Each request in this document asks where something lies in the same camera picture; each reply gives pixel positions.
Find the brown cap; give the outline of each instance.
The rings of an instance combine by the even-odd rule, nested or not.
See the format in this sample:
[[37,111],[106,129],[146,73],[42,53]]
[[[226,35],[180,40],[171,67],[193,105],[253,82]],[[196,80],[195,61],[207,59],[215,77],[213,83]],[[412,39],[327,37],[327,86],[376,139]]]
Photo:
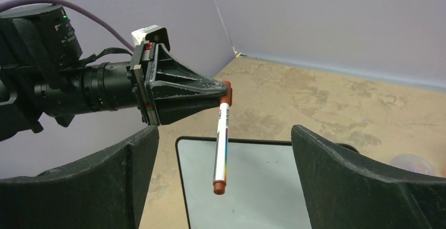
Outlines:
[[231,87],[231,83],[229,81],[223,81],[222,83],[226,85],[228,90],[226,91],[226,96],[222,96],[220,98],[220,104],[227,103],[227,104],[229,104],[229,106],[231,106],[232,105],[232,87]]
[[223,195],[225,193],[226,183],[224,181],[214,182],[214,194]]

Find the tabletop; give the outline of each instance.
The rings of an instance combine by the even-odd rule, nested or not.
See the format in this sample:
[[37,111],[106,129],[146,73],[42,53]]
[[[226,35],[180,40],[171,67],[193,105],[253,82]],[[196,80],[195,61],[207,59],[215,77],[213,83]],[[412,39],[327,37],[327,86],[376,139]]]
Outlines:
[[[446,164],[446,94],[237,57],[216,77],[233,88],[229,137],[289,141],[295,124],[383,163],[399,154]],[[161,126],[140,228],[188,228],[175,141],[215,137],[218,108]]]

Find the clear plastic object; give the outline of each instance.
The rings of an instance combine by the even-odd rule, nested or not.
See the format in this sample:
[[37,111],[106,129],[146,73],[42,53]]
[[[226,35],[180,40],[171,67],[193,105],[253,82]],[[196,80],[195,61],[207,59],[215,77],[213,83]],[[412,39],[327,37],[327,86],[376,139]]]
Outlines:
[[424,158],[414,154],[398,155],[392,159],[390,165],[402,170],[435,176],[432,165]]

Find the wall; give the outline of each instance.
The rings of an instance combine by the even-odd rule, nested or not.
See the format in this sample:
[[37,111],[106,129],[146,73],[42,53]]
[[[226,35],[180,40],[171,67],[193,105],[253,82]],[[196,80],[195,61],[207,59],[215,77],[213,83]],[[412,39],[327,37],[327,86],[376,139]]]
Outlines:
[[[68,1],[93,12],[130,42],[130,33],[136,29],[152,24],[166,27],[174,56],[205,75],[215,75],[234,57],[213,0]],[[106,47],[122,47],[99,25],[67,12],[84,56]],[[125,55],[101,59],[126,60]],[[69,128],[58,126],[47,116],[41,120],[45,128],[42,133],[26,131],[0,143],[0,178],[36,175],[113,145],[145,126],[136,108],[76,116]]]
[[235,50],[446,89],[446,0],[216,0]]

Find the whiteboard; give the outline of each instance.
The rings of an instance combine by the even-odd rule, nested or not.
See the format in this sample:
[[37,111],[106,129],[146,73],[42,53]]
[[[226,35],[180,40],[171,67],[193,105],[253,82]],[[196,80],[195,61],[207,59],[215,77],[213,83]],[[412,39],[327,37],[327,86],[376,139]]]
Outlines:
[[311,228],[290,142],[230,139],[224,195],[213,193],[215,139],[176,146],[191,229]]

